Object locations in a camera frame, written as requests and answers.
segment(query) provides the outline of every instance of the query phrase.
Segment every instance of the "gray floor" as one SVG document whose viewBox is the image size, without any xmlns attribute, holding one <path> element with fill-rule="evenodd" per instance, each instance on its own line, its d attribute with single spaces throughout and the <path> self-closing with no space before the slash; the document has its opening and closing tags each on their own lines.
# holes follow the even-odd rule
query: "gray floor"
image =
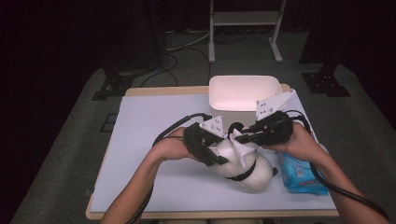
<svg viewBox="0 0 396 224">
<path fill-rule="evenodd" d="M 319 141 L 329 149 L 336 161 L 357 186 L 373 201 L 396 218 L 396 134 L 368 95 L 357 77 L 344 66 L 335 71 L 338 81 L 346 86 L 351 97 L 329 98 L 311 94 L 302 72 L 316 72 L 321 64 L 298 64 L 307 33 L 281 33 L 278 39 L 283 63 L 275 63 L 264 35 L 245 35 L 231 45 L 216 45 L 216 62 L 210 65 L 194 50 L 182 50 L 172 74 L 178 86 L 206 85 L 208 76 L 269 75 L 297 90 Z M 176 47 L 196 35 L 169 35 L 168 46 Z M 194 46 L 207 54 L 207 45 Z M 170 67 L 173 58 L 163 64 Z M 134 81 L 139 87 L 148 78 Z M 92 101 L 105 75 L 92 74 L 58 138 L 46 158 L 12 223 L 97 223 L 85 217 L 89 195 L 94 186 L 111 133 L 101 133 L 109 113 L 117 113 L 120 97 Z M 144 87 L 175 86 L 170 74 L 164 73 L 146 82 Z M 283 224 L 341 223 L 336 217 L 275 218 Z"/>
</svg>

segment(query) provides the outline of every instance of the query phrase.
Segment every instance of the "hand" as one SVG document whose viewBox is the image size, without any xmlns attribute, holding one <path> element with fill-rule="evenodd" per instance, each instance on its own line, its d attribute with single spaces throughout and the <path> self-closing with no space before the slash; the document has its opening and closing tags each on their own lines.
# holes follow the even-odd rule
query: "hand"
<svg viewBox="0 0 396 224">
<path fill-rule="evenodd" d="M 298 122 L 293 122 L 293 134 L 288 142 L 264 146 L 264 148 L 284 151 L 298 160 L 313 163 L 321 161 L 323 157 L 329 157 L 329 154 L 314 140 L 311 133 Z"/>
<path fill-rule="evenodd" d="M 169 133 L 167 137 L 154 145 L 150 153 L 155 153 L 162 161 L 180 160 L 183 158 L 196 160 L 183 143 L 184 130 L 185 128 L 179 127 Z"/>
</svg>

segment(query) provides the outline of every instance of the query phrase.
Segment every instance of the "blue plastic bag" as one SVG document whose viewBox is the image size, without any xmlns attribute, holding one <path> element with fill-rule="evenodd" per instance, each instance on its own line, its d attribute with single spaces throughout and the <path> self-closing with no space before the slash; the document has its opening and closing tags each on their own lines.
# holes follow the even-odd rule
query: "blue plastic bag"
<svg viewBox="0 0 396 224">
<path fill-rule="evenodd" d="M 328 195 L 329 191 L 312 174 L 309 162 L 300 161 L 285 152 L 277 152 L 283 184 L 291 193 Z"/>
</svg>

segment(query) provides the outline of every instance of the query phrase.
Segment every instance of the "white bracket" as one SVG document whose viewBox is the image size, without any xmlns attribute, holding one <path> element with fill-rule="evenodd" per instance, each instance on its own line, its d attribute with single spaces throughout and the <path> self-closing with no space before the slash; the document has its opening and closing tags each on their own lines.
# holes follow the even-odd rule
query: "white bracket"
<svg viewBox="0 0 396 224">
<path fill-rule="evenodd" d="M 204 121 L 199 124 L 199 126 L 210 132 L 213 133 L 214 135 L 218 137 L 224 137 L 224 131 L 223 131 L 223 126 L 222 126 L 222 116 L 217 116 L 213 119 L 209 119 L 207 121 Z"/>
<path fill-rule="evenodd" d="M 293 94 L 295 94 L 295 92 L 295 90 L 291 89 L 290 91 L 285 91 L 278 95 L 258 101 L 256 106 L 256 120 L 265 119 L 266 117 L 274 114 Z"/>
</svg>

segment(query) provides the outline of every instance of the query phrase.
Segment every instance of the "white stuffed animal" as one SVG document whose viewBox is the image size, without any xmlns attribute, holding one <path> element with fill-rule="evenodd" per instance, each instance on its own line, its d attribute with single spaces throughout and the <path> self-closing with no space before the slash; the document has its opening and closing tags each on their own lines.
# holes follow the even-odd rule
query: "white stuffed animal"
<svg viewBox="0 0 396 224">
<path fill-rule="evenodd" d="M 263 191 L 270 183 L 277 169 L 257 150 L 254 143 L 240 144 L 235 139 L 241 135 L 236 129 L 229 138 L 209 147 L 217 156 L 228 160 L 224 164 L 209 166 L 215 174 L 226 177 L 239 189 L 249 193 Z"/>
</svg>

